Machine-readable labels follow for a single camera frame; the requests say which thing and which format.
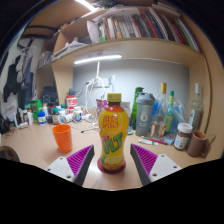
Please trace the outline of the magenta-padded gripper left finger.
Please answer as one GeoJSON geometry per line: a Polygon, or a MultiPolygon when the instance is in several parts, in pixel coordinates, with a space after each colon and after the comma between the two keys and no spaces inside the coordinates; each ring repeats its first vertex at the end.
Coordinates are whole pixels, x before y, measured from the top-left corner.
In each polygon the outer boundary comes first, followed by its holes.
{"type": "Polygon", "coordinates": [[[78,186],[82,186],[94,157],[94,146],[87,146],[68,157],[58,157],[46,171],[78,186]]]}

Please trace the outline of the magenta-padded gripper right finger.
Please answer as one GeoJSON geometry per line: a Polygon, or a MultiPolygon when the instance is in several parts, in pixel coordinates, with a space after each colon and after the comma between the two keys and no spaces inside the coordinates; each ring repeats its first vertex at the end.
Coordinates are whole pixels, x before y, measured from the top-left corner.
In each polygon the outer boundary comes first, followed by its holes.
{"type": "Polygon", "coordinates": [[[181,167],[167,155],[156,155],[135,144],[131,145],[130,154],[143,186],[181,170],[181,167]]]}

